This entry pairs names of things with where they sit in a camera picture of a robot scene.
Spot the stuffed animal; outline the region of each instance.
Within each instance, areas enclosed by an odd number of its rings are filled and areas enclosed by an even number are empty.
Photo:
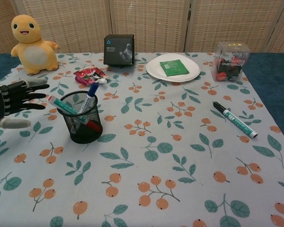
[[[40,26],[31,16],[14,17],[11,29],[19,43],[10,54],[12,57],[19,57],[28,75],[37,74],[40,70],[58,69],[54,52],[59,48],[58,45],[42,39]]]

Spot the paper plate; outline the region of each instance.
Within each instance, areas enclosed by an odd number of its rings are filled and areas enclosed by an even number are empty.
[[[160,61],[172,61],[172,60],[177,60],[177,59],[181,60],[181,62],[185,65],[189,73],[183,74],[183,75],[171,76],[171,77],[166,76],[164,70],[160,66]],[[167,54],[160,55],[159,57],[156,57],[155,59],[148,62],[145,68],[146,68],[146,71],[151,76],[157,79],[162,79],[162,80],[171,81],[171,82],[190,81],[196,78],[201,72],[201,69],[197,65],[197,63],[177,53],[167,53]]]

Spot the red snack bag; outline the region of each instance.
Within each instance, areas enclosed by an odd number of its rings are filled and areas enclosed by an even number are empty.
[[[84,84],[85,86],[93,83],[105,84],[108,77],[103,71],[97,67],[87,67],[74,72],[76,75],[75,80],[77,83]]]

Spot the pen holder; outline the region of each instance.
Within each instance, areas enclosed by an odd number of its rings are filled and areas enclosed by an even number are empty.
[[[87,91],[75,91],[63,96],[60,100],[79,112],[86,99]],[[80,144],[91,143],[98,139],[102,134],[102,125],[98,113],[97,96],[91,98],[87,110],[79,114],[69,114],[58,109],[64,117],[67,128],[70,132],[72,141]]]

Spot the plush toy belly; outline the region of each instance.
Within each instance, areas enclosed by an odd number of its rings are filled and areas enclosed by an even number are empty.
[[[39,46],[28,46],[24,50],[24,57],[28,63],[44,65],[47,62],[47,54]]]

